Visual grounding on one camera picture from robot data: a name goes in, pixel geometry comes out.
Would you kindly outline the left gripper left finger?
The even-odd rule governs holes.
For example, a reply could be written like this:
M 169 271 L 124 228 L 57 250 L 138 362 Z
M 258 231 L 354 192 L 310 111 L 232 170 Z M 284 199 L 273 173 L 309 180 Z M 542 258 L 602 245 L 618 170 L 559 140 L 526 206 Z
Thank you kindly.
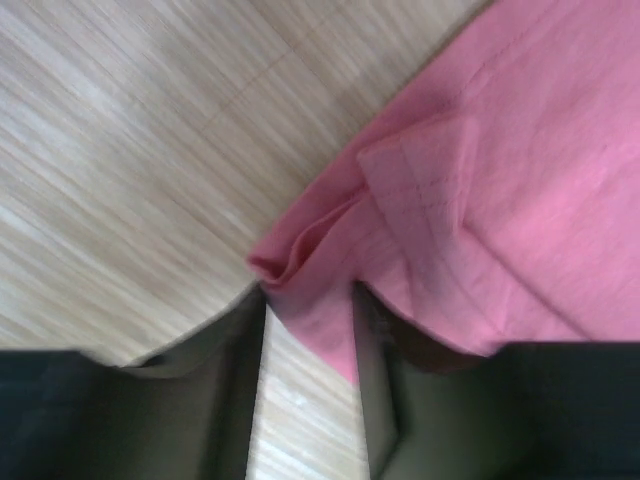
M 266 298 L 253 287 L 139 364 L 3 351 L 2 477 L 244 478 L 265 324 Z

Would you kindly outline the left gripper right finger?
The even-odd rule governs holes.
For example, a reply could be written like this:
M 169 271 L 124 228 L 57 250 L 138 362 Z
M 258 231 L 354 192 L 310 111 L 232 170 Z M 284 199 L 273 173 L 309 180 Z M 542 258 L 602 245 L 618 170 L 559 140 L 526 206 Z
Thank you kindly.
M 515 343 L 462 354 L 352 288 L 373 479 L 635 479 L 639 347 Z

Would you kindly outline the pink t shirt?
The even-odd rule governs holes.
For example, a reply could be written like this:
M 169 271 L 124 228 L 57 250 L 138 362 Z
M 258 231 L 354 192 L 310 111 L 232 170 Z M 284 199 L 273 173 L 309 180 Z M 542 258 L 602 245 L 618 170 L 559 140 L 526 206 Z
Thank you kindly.
M 638 3 L 493 3 L 249 264 L 285 327 L 350 381 L 356 280 L 463 353 L 637 339 Z

